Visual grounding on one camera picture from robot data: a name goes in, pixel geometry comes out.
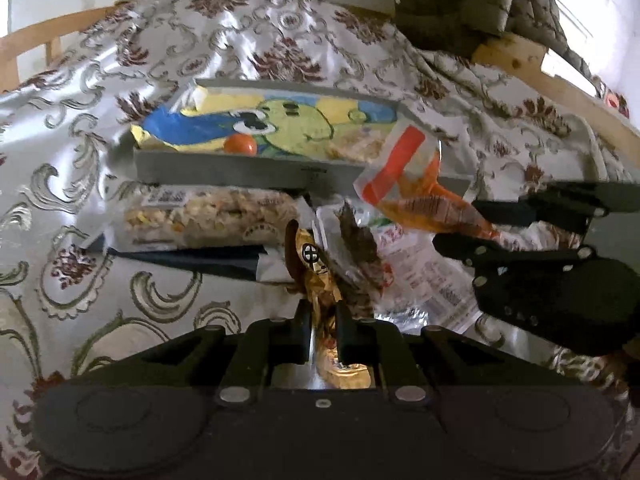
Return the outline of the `golden brown snack packet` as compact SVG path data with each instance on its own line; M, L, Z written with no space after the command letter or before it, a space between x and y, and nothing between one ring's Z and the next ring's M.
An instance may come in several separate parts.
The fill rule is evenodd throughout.
M284 255L288 273L311 304L312 362L320 379L337 389L370 388L373 379L365 365L344 365L338 359L336 311L345 297L321 248L298 220L291 220L285 228Z

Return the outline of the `small dark brown snack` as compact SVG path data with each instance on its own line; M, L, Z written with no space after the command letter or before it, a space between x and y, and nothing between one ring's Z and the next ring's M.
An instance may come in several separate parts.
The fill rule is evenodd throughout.
M347 202L338 211L337 219L345 247L362 275L358 287L373 300L378 300L384 290L385 271L371 230L358 226L354 210Z

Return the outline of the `white dried tofu packet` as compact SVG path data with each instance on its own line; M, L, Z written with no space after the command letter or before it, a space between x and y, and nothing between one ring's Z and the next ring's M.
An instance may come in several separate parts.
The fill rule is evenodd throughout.
M362 275L345 247L337 219L344 202L352 206L358 226L369 228L378 245L385 271L384 290L378 300L358 287ZM461 264L436 252L432 233L407 230L360 200L344 202L317 208L314 234L333 272L368 298L376 318L396 324L407 334L419 333L427 325L462 334L473 325L480 310L471 277Z

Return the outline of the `small orange fruit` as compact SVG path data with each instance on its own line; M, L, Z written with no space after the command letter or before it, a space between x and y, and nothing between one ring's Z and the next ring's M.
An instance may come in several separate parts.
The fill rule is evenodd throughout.
M224 152L245 156L255 156L258 152L254 136L245 133L233 133L224 141Z

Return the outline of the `rice cracker snack pack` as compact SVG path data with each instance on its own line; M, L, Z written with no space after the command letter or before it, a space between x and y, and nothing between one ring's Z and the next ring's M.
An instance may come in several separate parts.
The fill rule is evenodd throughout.
M337 133L326 144L326 154L332 159L348 162L373 162L380 156L391 128L359 127Z

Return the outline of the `dark blue long packet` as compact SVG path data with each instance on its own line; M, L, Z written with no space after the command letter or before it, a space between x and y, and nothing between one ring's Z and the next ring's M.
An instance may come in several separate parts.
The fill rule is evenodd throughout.
M216 275L264 284L293 284L283 252L265 246L231 246L179 249L169 252L119 252L108 247L103 234L88 238L80 247L90 254L103 252L165 268Z

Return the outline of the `orange spicy snack bag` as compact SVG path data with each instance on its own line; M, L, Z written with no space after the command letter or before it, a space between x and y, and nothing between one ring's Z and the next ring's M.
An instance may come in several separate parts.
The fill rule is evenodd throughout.
M360 200L406 229L494 240L495 227L438 180L442 142L404 120L354 182Z

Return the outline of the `grey tray with painting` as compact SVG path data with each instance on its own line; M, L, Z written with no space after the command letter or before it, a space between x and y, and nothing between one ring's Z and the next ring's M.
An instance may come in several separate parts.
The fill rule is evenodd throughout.
M362 162L332 159L326 144L351 128L411 122L428 136L461 129L458 120L429 126L404 103L344 90L282 81L197 79L132 126L139 180L156 184L235 185L357 196ZM255 156L227 154L233 133L254 136ZM463 194L471 183L442 147L439 182Z

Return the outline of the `mixed nut bar pack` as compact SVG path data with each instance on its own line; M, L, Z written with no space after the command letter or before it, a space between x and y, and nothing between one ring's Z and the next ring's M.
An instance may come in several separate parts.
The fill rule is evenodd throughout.
M104 231L116 252L281 246L290 221L308 226L302 197L236 186L157 185L131 196Z

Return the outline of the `floral satin bedspread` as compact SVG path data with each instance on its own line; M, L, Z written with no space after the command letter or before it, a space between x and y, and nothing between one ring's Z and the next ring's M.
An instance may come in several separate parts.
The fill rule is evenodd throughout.
M35 479L30 415L50 387L207 324L290 315L276 285L81 244L141 191L130 130L198 78L292 81L406 104L441 128L475 197L638 174L582 118L501 70L423 51L323 0L141 0L89 27L1 98L1 474Z

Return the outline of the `olive quilted jacket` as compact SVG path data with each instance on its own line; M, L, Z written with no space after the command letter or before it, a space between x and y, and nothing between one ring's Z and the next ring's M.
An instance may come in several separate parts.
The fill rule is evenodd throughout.
M415 47L464 58L488 38L510 32L551 49L591 77L568 45L555 0L395 0L395 22Z

